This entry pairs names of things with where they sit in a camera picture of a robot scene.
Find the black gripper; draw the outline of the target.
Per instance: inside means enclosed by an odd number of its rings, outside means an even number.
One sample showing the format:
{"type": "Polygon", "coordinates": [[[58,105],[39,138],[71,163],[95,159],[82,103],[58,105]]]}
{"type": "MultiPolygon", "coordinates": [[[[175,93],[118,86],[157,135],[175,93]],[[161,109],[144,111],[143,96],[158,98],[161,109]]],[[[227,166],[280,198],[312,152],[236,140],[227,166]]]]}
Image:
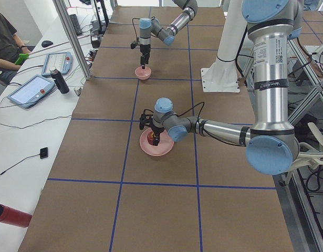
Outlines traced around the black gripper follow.
{"type": "Polygon", "coordinates": [[[145,69],[145,65],[149,63],[150,44],[148,45],[140,44],[140,52],[142,53],[142,56],[140,58],[140,65],[142,69],[145,69]]]}
{"type": "Polygon", "coordinates": [[[160,142],[160,134],[164,131],[163,126],[156,125],[153,121],[150,123],[151,139],[154,140],[154,146],[158,146],[160,142]]]}

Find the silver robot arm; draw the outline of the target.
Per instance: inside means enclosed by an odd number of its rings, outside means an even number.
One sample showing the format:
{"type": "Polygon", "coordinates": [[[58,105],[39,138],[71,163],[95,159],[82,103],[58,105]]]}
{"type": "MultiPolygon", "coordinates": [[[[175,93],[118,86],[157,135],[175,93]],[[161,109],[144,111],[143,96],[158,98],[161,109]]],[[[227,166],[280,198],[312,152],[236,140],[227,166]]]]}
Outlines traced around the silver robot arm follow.
{"type": "Polygon", "coordinates": [[[181,117],[173,111],[168,98],[160,98],[154,113],[140,126],[152,132],[148,142],[158,145],[160,134],[167,132],[177,142],[188,133],[210,136],[221,142],[246,149],[248,163],[257,171],[276,175],[291,170],[299,153],[294,127],[288,122],[287,42],[299,36],[303,1],[231,1],[216,61],[202,69],[202,80],[212,92],[236,90],[235,63],[247,35],[253,42],[255,123],[232,125],[181,117]]]}
{"type": "Polygon", "coordinates": [[[164,28],[156,17],[140,18],[139,20],[139,37],[137,43],[140,47],[140,66],[145,69],[149,63],[151,51],[151,35],[161,40],[165,45],[170,46],[175,36],[192,21],[197,14],[198,5],[195,0],[173,1],[182,13],[166,28],[164,28]]]}

